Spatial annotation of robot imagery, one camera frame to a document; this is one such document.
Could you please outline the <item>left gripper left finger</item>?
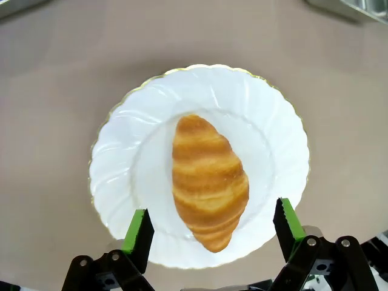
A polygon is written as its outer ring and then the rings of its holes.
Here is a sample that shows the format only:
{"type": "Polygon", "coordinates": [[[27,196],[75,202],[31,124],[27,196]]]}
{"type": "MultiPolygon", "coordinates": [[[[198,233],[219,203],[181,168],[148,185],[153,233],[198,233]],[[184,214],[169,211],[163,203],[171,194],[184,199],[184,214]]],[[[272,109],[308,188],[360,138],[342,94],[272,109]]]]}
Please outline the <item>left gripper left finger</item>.
{"type": "Polygon", "coordinates": [[[87,255],[73,258],[62,290],[153,290],[144,277],[153,235],[148,210],[136,210],[122,246],[98,259],[87,255]]]}

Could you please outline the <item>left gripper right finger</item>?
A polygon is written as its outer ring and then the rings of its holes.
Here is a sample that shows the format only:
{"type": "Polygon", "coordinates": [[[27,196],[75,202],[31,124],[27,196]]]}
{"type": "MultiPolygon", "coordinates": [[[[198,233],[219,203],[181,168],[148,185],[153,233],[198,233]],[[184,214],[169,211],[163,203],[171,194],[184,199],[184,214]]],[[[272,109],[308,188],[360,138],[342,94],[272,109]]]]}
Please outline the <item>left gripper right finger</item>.
{"type": "Polygon", "coordinates": [[[286,265],[270,290],[302,290],[310,275],[321,275],[332,290],[378,290],[368,261],[353,236],[329,242],[308,235],[289,199],[278,198],[273,217],[286,265]]]}

